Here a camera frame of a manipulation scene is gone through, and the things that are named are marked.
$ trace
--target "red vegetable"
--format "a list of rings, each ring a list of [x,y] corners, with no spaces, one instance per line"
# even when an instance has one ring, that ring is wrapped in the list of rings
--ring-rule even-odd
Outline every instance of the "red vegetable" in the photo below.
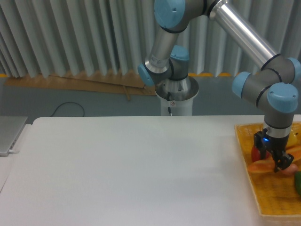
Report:
[[[264,159],[268,158],[269,156],[270,156],[270,153],[267,151]],[[258,148],[256,148],[255,146],[252,147],[251,158],[252,158],[252,162],[261,160],[260,152],[259,152]]]
[[[289,167],[287,167],[285,170],[281,170],[281,172],[284,175],[292,176],[298,171],[298,166],[294,163],[292,163]]]

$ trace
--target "orange carrot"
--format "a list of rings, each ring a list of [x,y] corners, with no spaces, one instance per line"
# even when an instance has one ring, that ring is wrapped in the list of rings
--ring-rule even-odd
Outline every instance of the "orange carrot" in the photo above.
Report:
[[[293,162],[301,159],[301,146],[289,148],[286,152],[294,156]],[[274,167],[275,163],[270,157],[264,160],[253,162],[247,167],[247,169],[250,173],[268,173],[272,172]]]

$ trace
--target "black cable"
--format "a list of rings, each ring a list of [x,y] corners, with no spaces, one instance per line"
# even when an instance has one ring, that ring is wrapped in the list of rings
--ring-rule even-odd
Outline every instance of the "black cable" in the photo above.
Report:
[[[85,109],[84,109],[84,107],[83,107],[82,105],[80,105],[79,103],[72,102],[72,101],[68,101],[68,102],[64,102],[64,103],[60,104],[60,105],[55,109],[55,111],[52,113],[52,115],[49,116],[49,117],[53,117],[53,116],[55,115],[56,111],[57,111],[61,106],[65,105],[65,104],[75,104],[75,105],[80,106],[81,109],[83,110],[83,115],[82,115],[82,117],[85,117]]]
[[[170,95],[171,95],[171,93],[168,92],[168,93],[167,93],[167,101],[169,101]],[[173,116],[173,114],[171,113],[171,107],[167,107],[167,110],[168,110],[168,113],[169,113],[171,116]]]

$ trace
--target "green pepper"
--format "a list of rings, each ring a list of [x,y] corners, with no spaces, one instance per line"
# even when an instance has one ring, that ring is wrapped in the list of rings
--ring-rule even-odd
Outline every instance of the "green pepper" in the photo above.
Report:
[[[295,173],[295,187],[299,195],[301,195],[301,171]]]

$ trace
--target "silver metal tube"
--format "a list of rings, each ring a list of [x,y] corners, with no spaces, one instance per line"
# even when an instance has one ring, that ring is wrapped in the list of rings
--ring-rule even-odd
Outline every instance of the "silver metal tube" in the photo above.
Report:
[[[169,33],[160,28],[145,66],[153,73],[163,73],[169,68],[169,56],[177,41],[178,33]]]
[[[228,0],[221,0],[213,7],[210,19],[216,20],[259,68],[277,54],[272,46],[236,12]]]

